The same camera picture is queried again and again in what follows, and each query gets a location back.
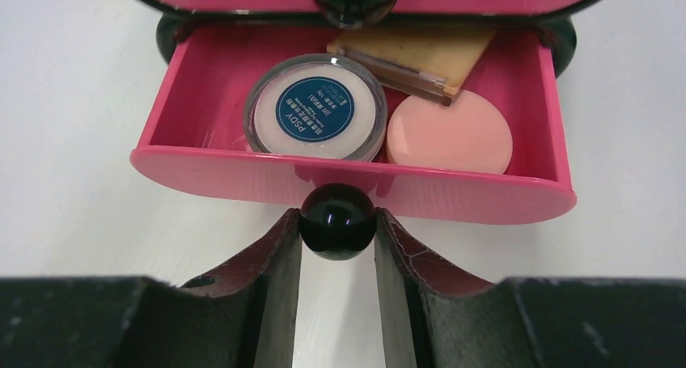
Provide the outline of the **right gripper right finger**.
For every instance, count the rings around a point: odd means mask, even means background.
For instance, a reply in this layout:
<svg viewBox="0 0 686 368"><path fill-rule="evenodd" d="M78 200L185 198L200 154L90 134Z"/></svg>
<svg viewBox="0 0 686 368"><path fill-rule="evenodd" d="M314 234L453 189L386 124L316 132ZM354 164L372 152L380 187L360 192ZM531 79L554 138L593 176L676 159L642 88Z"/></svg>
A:
<svg viewBox="0 0 686 368"><path fill-rule="evenodd" d="M376 213L389 367L682 367L682 279L481 279Z"/></svg>

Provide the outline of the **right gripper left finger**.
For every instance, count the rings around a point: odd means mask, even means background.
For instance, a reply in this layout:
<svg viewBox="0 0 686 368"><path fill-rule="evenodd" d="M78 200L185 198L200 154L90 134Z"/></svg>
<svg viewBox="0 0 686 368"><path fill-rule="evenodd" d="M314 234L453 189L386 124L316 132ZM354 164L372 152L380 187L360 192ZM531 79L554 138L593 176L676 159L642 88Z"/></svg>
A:
<svg viewBox="0 0 686 368"><path fill-rule="evenodd" d="M289 367L299 212L182 286L149 277L1 281L4 367Z"/></svg>

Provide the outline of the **pink round powder puff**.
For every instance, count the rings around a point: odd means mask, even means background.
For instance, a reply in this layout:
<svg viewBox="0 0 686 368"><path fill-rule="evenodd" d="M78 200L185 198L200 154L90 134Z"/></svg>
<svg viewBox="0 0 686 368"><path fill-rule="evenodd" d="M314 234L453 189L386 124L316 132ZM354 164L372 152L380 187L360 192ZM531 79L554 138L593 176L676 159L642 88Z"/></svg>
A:
<svg viewBox="0 0 686 368"><path fill-rule="evenodd" d="M513 137L501 112L476 93L461 91L449 106L409 96L388 122L386 153L399 165L499 175Z"/></svg>

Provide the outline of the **black pink drawer organizer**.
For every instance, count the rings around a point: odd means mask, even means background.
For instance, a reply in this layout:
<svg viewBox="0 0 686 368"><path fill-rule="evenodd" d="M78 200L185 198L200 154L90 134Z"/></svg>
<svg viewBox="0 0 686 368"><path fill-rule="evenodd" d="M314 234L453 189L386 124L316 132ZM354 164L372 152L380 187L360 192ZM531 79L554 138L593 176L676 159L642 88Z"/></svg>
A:
<svg viewBox="0 0 686 368"><path fill-rule="evenodd" d="M168 64L130 161L193 195L303 205L320 256L377 208L488 225L570 211L557 77L601 0L138 0Z"/></svg>

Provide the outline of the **round powder jar blue label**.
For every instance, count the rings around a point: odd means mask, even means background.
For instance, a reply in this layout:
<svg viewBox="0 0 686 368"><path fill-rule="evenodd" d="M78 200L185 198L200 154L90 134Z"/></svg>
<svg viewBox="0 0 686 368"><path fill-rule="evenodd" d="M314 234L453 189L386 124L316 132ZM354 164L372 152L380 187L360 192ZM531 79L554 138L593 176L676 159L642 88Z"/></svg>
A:
<svg viewBox="0 0 686 368"><path fill-rule="evenodd" d="M370 162L380 152L388 106L379 80L343 56L311 53L269 69L243 107L250 150Z"/></svg>

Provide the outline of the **tan square compact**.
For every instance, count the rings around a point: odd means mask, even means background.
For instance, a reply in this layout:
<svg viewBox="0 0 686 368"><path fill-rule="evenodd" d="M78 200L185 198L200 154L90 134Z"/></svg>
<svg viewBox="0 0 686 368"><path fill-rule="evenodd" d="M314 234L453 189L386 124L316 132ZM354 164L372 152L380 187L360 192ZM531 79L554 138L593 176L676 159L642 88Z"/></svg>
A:
<svg viewBox="0 0 686 368"><path fill-rule="evenodd" d="M343 32L327 51L361 64L386 87L450 106L495 34L469 25L375 27Z"/></svg>

